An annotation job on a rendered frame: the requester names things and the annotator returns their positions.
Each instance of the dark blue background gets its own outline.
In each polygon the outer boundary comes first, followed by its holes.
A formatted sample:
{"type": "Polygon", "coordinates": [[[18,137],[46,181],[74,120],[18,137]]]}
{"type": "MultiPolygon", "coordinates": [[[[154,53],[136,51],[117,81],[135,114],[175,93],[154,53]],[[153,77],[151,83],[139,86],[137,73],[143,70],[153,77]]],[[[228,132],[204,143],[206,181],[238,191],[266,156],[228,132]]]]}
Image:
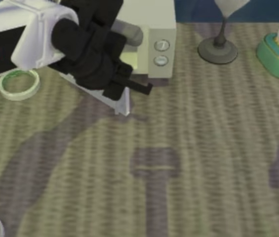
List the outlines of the dark blue background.
{"type": "MultiPolygon", "coordinates": [[[[214,0],[175,0],[175,8],[178,22],[221,21],[221,13],[214,0]]],[[[251,0],[232,15],[230,21],[279,22],[279,0],[251,0]]]]}

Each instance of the teal container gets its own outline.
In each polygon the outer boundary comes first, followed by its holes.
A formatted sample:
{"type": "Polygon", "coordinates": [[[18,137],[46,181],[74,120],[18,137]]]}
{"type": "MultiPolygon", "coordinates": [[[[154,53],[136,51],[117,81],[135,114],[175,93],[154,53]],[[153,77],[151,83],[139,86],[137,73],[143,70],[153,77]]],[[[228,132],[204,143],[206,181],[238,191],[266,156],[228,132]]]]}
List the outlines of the teal container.
{"type": "Polygon", "coordinates": [[[275,42],[277,34],[264,37],[257,47],[257,57],[270,74],[279,78],[279,45],[275,42]]]}

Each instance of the round gray base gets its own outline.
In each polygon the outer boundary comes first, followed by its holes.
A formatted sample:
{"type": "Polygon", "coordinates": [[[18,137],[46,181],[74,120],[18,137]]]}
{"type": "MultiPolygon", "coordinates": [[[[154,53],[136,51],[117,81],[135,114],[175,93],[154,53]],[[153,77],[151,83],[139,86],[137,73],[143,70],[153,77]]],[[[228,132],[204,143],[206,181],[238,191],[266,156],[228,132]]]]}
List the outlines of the round gray base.
{"type": "Polygon", "coordinates": [[[214,38],[204,39],[198,47],[202,59],[213,64],[228,64],[233,62],[238,55],[236,46],[226,41],[222,48],[214,46],[214,38]]]}

